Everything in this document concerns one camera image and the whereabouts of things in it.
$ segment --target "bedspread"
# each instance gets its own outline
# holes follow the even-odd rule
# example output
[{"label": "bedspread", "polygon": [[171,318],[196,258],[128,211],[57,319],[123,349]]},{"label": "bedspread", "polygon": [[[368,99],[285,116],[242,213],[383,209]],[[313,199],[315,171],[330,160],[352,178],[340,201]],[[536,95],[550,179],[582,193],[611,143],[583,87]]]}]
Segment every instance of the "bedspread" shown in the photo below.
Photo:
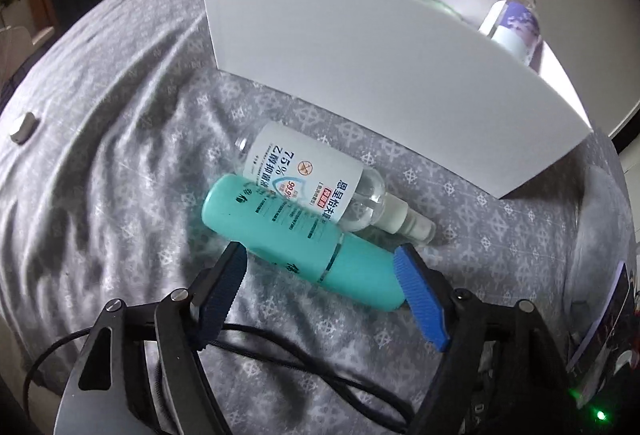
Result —
[{"label": "bedspread", "polygon": [[[18,146],[8,128],[26,111],[40,124]],[[217,70],[203,0],[105,0],[37,63],[0,117],[0,306],[28,359],[92,325],[107,300],[159,300],[216,259],[227,242],[201,223],[200,208],[232,170],[239,130],[259,116],[376,167],[390,192],[436,222],[433,242],[417,246],[430,267],[485,301],[532,299],[561,345],[584,167],[604,168],[626,195],[601,132],[496,200],[354,123]],[[253,257],[228,320],[282,333],[416,406],[440,357],[408,310],[370,309]],[[79,346],[42,367],[55,391]],[[385,433],[318,378],[212,347],[201,358],[234,433]]]}]

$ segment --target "metal screw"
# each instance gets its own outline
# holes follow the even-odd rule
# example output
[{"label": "metal screw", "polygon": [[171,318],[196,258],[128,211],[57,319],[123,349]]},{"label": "metal screw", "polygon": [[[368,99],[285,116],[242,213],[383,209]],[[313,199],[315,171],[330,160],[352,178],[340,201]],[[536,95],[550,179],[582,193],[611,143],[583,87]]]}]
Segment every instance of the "metal screw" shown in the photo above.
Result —
[{"label": "metal screw", "polygon": [[527,314],[533,312],[536,308],[529,300],[521,300],[518,302],[518,308]]},{"label": "metal screw", "polygon": [[173,301],[186,300],[189,297],[189,291],[186,289],[176,289],[171,293],[171,299]]},{"label": "metal screw", "polygon": [[466,289],[456,289],[455,291],[456,298],[459,300],[468,300],[471,298],[471,293]]},{"label": "metal screw", "polygon": [[104,308],[108,312],[116,312],[116,310],[119,310],[120,307],[122,307],[122,300],[120,300],[118,298],[114,298],[112,300],[109,300],[107,302],[107,305],[104,306]]}]

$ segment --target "white box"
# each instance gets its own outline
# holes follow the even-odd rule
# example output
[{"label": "white box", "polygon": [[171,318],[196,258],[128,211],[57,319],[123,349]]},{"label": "white box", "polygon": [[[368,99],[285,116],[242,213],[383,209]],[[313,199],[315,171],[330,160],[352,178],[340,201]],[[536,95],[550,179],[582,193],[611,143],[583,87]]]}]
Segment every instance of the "white box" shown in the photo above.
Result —
[{"label": "white box", "polygon": [[495,0],[205,0],[216,62],[414,150],[496,197],[591,125],[546,44],[539,75],[476,29]]}]

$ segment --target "teal bottle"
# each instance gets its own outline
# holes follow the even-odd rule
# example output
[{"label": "teal bottle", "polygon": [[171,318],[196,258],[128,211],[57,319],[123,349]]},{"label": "teal bottle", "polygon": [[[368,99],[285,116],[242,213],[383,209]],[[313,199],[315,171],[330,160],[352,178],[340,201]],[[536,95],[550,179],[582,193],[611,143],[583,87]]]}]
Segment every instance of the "teal bottle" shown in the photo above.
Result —
[{"label": "teal bottle", "polygon": [[227,174],[213,185],[202,221],[326,290],[383,311],[404,303],[392,253],[238,175]]}]

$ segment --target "plastic bottle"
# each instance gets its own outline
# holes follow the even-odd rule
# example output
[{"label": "plastic bottle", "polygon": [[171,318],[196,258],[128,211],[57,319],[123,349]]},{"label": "plastic bottle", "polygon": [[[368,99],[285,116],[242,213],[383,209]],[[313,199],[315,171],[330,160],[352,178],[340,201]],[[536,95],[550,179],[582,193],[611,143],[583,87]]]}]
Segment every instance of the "plastic bottle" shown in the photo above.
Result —
[{"label": "plastic bottle", "polygon": [[536,0],[498,0],[479,31],[529,65],[540,42]]},{"label": "plastic bottle", "polygon": [[228,173],[213,185],[202,221],[327,290],[383,311],[404,303],[392,253],[241,176]]},{"label": "plastic bottle", "polygon": [[260,121],[236,141],[236,173],[337,222],[344,231],[375,225],[416,241],[436,226],[386,192],[380,173],[280,123]]}]

